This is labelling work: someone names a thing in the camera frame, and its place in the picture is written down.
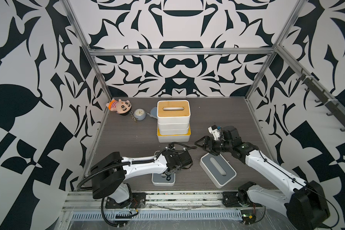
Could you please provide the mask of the yellow top tissue box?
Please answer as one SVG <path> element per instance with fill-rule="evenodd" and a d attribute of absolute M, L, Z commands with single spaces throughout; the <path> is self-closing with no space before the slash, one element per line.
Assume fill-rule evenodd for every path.
<path fill-rule="evenodd" d="M 159 143 L 170 143 L 170 142 L 188 142 L 190 139 L 190 135 L 175 135 L 175 136 L 160 136 L 158 135 L 157 131 L 157 137 Z"/>

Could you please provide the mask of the grey top tissue box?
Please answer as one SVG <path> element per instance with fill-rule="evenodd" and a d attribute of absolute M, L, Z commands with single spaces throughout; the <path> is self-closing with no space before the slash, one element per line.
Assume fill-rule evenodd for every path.
<path fill-rule="evenodd" d="M 154 186 L 174 186 L 175 179 L 175 173 L 172 175 L 153 173 L 151 177 L 151 181 Z"/>
<path fill-rule="evenodd" d="M 223 188 L 237 176 L 237 172 L 221 154 L 215 156 L 207 153 L 201 157 L 199 164 L 216 188 Z"/>

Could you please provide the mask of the wood tissue box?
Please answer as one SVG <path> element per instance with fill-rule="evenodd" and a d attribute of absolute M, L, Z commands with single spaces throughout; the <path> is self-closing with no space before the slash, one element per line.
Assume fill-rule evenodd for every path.
<path fill-rule="evenodd" d="M 157 129 L 158 135 L 160 136 L 175 136 L 175 135 L 190 135 L 190 127 L 186 129 L 166 129 L 166 130 L 161 130 Z"/>
<path fill-rule="evenodd" d="M 173 124 L 162 124 L 158 123 L 159 130 L 180 130 L 189 128 L 189 123 L 173 123 Z"/>
<path fill-rule="evenodd" d="M 157 103 L 159 124 L 185 124 L 190 122 L 190 117 L 190 103 L 187 100 L 162 100 Z"/>

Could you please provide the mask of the wood top tissue box front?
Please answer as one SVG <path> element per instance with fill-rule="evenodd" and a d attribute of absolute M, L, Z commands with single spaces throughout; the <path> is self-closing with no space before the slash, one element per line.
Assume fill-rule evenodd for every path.
<path fill-rule="evenodd" d="M 187 100 L 162 100 L 157 103 L 159 124 L 185 124 L 190 122 L 190 117 L 190 103 Z"/>

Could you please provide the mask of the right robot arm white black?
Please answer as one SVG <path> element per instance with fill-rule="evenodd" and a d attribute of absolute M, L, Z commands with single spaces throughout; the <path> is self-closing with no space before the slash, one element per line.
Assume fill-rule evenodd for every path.
<path fill-rule="evenodd" d="M 243 207 L 255 203 L 270 208 L 287 217 L 298 230 L 331 229 L 324 222 L 331 216 L 333 205 L 324 194 L 320 184 L 307 182 L 288 172 L 249 142 L 243 142 L 237 128 L 233 126 L 209 127 L 209 136 L 195 142 L 209 154 L 220 156 L 229 152 L 243 164 L 255 169 L 282 193 L 262 188 L 254 182 L 247 182 L 238 188 L 234 201 Z"/>

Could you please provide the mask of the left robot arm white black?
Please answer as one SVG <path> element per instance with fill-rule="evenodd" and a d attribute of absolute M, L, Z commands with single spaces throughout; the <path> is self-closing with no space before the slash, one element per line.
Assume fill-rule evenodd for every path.
<path fill-rule="evenodd" d="M 169 180 L 180 170 L 193 165 L 189 150 L 196 149 L 182 143 L 173 142 L 168 147 L 149 157 L 122 157 L 113 152 L 91 168 L 76 187 L 77 191 L 92 191 L 93 199 L 111 198 L 121 207 L 132 200 L 130 185 L 124 181 L 147 174 L 162 174 Z"/>

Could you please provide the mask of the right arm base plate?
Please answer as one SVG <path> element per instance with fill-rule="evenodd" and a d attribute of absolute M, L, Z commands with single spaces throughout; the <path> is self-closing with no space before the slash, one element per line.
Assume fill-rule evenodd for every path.
<path fill-rule="evenodd" d="M 225 191 L 222 193 L 222 196 L 222 203 L 227 208 L 263 207 L 261 204 L 253 203 L 244 192 Z"/>

